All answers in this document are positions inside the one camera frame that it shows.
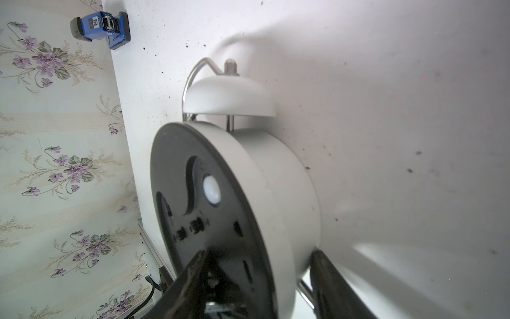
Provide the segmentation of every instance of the purple flower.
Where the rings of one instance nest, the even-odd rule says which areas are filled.
[[[73,174],[73,175],[69,176],[69,177],[67,178],[67,180],[68,180],[70,183],[79,183],[79,182],[81,182],[81,179],[80,179],[81,177],[82,177],[82,176],[81,176],[81,175],[79,175],[79,174]]]
[[[49,79],[47,78],[42,78],[42,87],[48,87],[52,84],[53,82],[50,81]]]
[[[126,310],[128,310],[129,308],[131,308],[131,306],[127,305],[126,303],[128,303],[128,300],[127,299],[124,299],[122,300],[118,305],[117,305],[117,309],[115,309],[115,312],[118,312],[119,314],[120,313],[124,313],[126,312]]]
[[[89,253],[90,258],[99,257],[99,250],[93,250]]]
[[[37,38],[33,38],[31,36],[28,36],[25,39],[19,39],[18,41],[25,46],[25,50],[31,50],[37,44]]]
[[[58,69],[59,67],[62,67],[62,59],[57,57],[56,54],[50,54],[48,64],[55,69]]]
[[[38,52],[36,56],[32,56],[32,59],[39,64],[43,64],[49,62],[51,59],[49,58],[48,53]]]
[[[90,236],[82,237],[82,239],[78,242],[82,247],[89,243]]]
[[[62,175],[62,173],[54,173],[49,176],[49,181],[53,182],[53,183],[57,183],[57,182],[60,182],[63,178],[64,178],[64,176]]]
[[[64,170],[64,172],[66,172],[68,175],[82,175],[86,174],[88,171],[89,167],[84,164],[70,165],[68,169]]]
[[[60,146],[50,146],[48,147],[50,151],[53,153],[60,153],[60,150],[62,149]]]
[[[64,268],[55,269],[55,275],[63,276],[66,270]]]
[[[131,295],[131,289],[126,291],[125,293],[121,294],[121,296],[124,297],[124,298],[126,298],[129,295]]]
[[[29,28],[29,27],[27,27],[26,24],[24,24],[24,23],[17,23],[17,22],[14,23],[14,26],[17,27],[18,29],[20,29],[21,32],[23,32],[23,33],[26,33],[27,29]]]
[[[89,251],[90,250],[92,250],[92,251],[94,251],[94,250],[101,250],[104,247],[106,247],[106,243],[104,241],[102,241],[102,240],[99,240],[99,241],[96,241],[95,243],[91,244],[89,246],[89,248],[87,248],[86,250],[89,250]]]
[[[57,163],[59,166],[64,166],[69,162],[69,156],[60,155],[59,158],[54,159],[53,162]]]
[[[83,259],[83,257],[85,257],[85,253],[84,252],[81,252],[79,254],[76,254],[74,257],[73,257],[73,261],[80,261]]]
[[[50,78],[53,76],[53,72],[55,72],[55,69],[48,64],[40,65],[37,67],[37,69],[41,72],[42,76],[47,75]]]
[[[22,58],[20,56],[17,56],[17,57],[15,57],[12,60],[14,61],[14,62],[12,62],[12,64],[16,65],[19,68],[24,68],[24,67],[26,67],[28,65],[32,65],[30,63],[30,59],[29,58]]]
[[[31,186],[27,186],[28,188],[28,192],[30,194],[32,194],[33,196],[37,196],[39,194],[39,192],[41,191],[39,188],[37,187],[31,187]]]

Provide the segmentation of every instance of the white table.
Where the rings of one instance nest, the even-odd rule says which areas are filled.
[[[160,252],[152,139],[181,120],[183,86],[200,58],[234,58],[278,104],[276,118],[236,126],[264,128],[310,167],[321,248],[376,313],[507,316],[507,1],[105,0],[104,8],[129,14],[131,42],[112,56],[142,219]]]

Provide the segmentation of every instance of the white surface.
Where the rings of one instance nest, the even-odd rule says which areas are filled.
[[[234,58],[277,104],[274,119],[250,126],[310,167],[322,248],[353,274],[372,309],[381,317],[507,317],[508,1],[104,6],[130,17],[132,40],[112,56],[142,217],[160,251],[152,139],[181,119],[186,76],[200,58]],[[398,311],[371,297],[381,295]]]
[[[278,139],[254,129],[231,134],[257,165],[278,203],[292,245],[296,283],[310,266],[312,251],[320,246],[320,208],[314,185],[296,155]]]
[[[194,81],[184,102],[184,112],[188,114],[275,116],[275,108],[261,84],[225,75]]]
[[[214,176],[209,175],[203,179],[203,193],[209,203],[218,205],[221,202],[221,189]]]
[[[296,270],[283,214],[271,187],[248,152],[225,130],[205,122],[188,125],[202,134],[222,155],[250,204],[266,247],[274,279],[278,318],[289,319],[294,307]]]

